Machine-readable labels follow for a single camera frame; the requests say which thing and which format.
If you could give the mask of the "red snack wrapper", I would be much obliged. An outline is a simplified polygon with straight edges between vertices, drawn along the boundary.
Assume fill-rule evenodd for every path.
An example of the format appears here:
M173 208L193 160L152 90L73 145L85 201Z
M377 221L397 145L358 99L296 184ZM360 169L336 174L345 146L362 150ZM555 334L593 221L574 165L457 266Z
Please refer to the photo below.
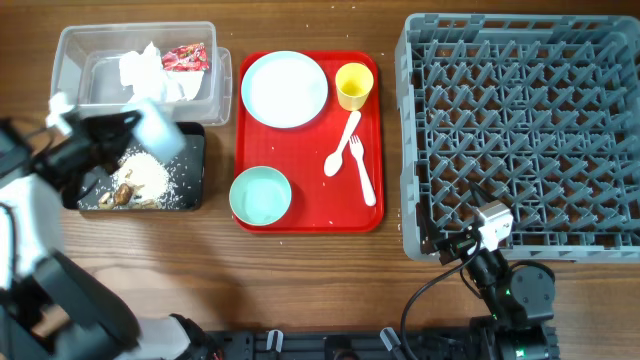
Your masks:
M174 48L162 56L161 62L166 71L191 72L209 69L208 55L203 43Z

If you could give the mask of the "light blue bowl with food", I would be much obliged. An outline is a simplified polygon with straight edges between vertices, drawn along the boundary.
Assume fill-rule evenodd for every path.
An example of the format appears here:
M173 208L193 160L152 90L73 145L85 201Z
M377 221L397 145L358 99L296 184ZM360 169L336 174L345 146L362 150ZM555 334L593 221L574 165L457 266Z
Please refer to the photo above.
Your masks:
M128 104L126 109L141 115L133 128L134 137L159 162L168 163L183 150L186 145L183 133L155 102L142 99Z

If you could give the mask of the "white napkin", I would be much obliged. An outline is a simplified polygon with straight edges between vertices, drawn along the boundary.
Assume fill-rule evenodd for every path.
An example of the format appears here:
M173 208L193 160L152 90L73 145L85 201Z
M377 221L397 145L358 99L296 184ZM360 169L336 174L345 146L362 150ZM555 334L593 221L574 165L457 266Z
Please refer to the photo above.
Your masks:
M194 100L206 71L173 72L163 69L162 54L150 42L142 53L130 51L119 60L120 82L133 91L128 103L149 99L159 103Z

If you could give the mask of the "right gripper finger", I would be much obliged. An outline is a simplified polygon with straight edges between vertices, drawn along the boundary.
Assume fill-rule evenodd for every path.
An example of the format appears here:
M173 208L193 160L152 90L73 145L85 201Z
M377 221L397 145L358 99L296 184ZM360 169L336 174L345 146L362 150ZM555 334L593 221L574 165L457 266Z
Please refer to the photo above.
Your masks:
M416 222L419 227L419 243L422 253L435 253L439 251L439 242L443 235L432 220L430 212L418 202L416 208Z
M484 205L488 205L493 201L493 195L483 189L480 185L475 182L469 183L470 192L472 198L475 200L478 207L482 207Z

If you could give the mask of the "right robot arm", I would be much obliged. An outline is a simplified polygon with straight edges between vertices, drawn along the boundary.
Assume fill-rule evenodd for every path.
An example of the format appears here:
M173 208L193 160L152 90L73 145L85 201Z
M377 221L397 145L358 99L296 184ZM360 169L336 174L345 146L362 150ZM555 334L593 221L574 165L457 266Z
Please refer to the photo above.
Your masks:
M466 328L449 336L444 331L427 335L423 348L432 342L436 348L430 354L464 359L556 359L555 330L546 325L554 318L554 272L533 260L508 263L498 245L512 233L511 209L478 184L469 187L477 208L471 223L453 235L444 235L422 204L415 206L421 252L437 253L441 264L454 262L456 266L423 285L405 305L401 315L405 354L415 356L406 332L412 305L427 290L458 273L490 314L471 319Z

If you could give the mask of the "light blue plate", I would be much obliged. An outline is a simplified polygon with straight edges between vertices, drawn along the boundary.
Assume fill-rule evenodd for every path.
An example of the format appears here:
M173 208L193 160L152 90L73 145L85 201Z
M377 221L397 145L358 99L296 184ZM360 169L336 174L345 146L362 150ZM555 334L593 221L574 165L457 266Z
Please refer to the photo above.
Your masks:
M325 72L311 57L276 51L248 67L240 95L246 111L259 123L290 129L307 124L323 110L329 87Z

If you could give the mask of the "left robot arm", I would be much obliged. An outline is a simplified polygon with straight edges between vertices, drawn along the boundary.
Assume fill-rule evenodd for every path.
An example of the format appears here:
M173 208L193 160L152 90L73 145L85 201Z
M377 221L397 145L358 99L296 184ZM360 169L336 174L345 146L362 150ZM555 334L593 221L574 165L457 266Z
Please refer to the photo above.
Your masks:
M112 173L132 139L158 158L181 149L171 120L149 110L62 116L70 135L35 152L1 121L1 353L8 359L205 359L216 343L192 320L139 319L62 252L58 214L85 174Z

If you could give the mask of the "yellow plastic cup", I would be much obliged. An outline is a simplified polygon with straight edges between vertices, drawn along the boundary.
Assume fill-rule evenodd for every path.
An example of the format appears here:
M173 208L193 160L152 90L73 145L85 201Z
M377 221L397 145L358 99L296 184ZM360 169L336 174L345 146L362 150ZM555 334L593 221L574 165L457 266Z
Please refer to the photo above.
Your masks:
M335 85L340 106L347 111L357 111L364 106L373 88L374 75L362 63L347 63L338 69Z

